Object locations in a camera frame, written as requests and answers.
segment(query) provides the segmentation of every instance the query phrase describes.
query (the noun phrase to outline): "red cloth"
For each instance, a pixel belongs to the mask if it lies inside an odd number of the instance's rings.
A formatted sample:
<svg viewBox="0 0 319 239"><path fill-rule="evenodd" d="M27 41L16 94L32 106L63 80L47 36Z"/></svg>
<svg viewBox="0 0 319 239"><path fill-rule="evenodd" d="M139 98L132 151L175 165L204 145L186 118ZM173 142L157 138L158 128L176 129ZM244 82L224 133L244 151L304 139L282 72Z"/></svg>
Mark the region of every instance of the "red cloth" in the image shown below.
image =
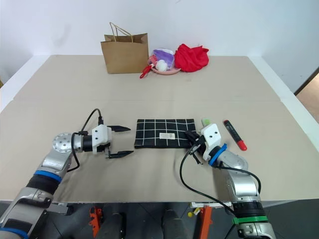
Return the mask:
<svg viewBox="0 0 319 239"><path fill-rule="evenodd" d="M198 71L207 66L209 61L208 51L203 46L189 48L185 44L182 44L175 52L175 67L186 72Z"/></svg>

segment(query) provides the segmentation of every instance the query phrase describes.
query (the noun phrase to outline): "black grid cloth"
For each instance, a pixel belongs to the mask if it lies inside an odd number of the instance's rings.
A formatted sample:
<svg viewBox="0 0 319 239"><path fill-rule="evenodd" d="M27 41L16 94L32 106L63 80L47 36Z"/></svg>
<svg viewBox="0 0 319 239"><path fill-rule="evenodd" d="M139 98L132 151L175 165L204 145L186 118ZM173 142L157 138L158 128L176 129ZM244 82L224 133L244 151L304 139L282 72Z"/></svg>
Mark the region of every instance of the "black grid cloth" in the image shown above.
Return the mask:
<svg viewBox="0 0 319 239"><path fill-rule="evenodd" d="M185 131L194 131L194 119L138 119L135 148L190 148ZM160 139L159 133L173 133L175 139Z"/></svg>

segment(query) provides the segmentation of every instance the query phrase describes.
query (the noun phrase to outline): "red marker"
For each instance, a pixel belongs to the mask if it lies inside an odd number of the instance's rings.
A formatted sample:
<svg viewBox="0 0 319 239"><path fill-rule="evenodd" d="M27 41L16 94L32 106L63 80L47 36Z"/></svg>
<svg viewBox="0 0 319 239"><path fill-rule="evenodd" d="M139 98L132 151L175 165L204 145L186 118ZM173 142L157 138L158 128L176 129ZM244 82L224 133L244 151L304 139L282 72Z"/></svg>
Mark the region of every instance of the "red marker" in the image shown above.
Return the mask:
<svg viewBox="0 0 319 239"><path fill-rule="evenodd" d="M230 135L235 140L235 142L237 143L237 145L239 146L239 148L242 151L246 151L247 150L247 146L245 145L244 141L241 139L241 137L239 136L239 134L237 133L235 128L231 125L229 120L225 120L224 121L224 125L225 125L226 129L228 130L228 132L230 133Z"/></svg>

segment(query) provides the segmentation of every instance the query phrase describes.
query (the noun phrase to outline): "table surface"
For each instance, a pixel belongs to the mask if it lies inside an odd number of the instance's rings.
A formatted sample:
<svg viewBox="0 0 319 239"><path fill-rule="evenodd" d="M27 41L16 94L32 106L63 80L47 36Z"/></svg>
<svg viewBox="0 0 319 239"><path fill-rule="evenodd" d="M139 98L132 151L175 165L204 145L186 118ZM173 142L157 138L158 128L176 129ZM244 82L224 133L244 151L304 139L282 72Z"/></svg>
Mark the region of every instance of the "table surface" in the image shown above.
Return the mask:
<svg viewBox="0 0 319 239"><path fill-rule="evenodd" d="M218 125L222 143L245 157L262 181L263 200L319 198L319 153L279 97L247 57L210 57L207 67L172 76L108 75L103 56L51 56L0 114L0 199L12 200L61 132L78 131L92 109L114 133L112 150L134 150L137 119L202 118ZM245 140L241 151L225 127L232 122ZM96 125L92 120L88 127ZM55 193L59 202L207 201L179 179L184 149L136 149L120 159L81 153ZM229 200L221 172L189 157L185 181Z"/></svg>

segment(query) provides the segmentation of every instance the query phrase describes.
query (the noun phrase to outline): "white wall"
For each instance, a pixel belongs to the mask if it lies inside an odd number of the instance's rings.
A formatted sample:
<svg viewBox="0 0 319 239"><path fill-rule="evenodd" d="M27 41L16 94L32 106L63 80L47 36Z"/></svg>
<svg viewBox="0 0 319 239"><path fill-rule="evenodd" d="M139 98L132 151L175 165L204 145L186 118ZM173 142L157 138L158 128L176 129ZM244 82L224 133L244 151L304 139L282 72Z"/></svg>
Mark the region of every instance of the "white wall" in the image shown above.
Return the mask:
<svg viewBox="0 0 319 239"><path fill-rule="evenodd" d="M32 54L102 54L113 21L148 32L150 50L262 55L295 91L319 66L318 9L318 0L2 0L0 53L10 75Z"/></svg>

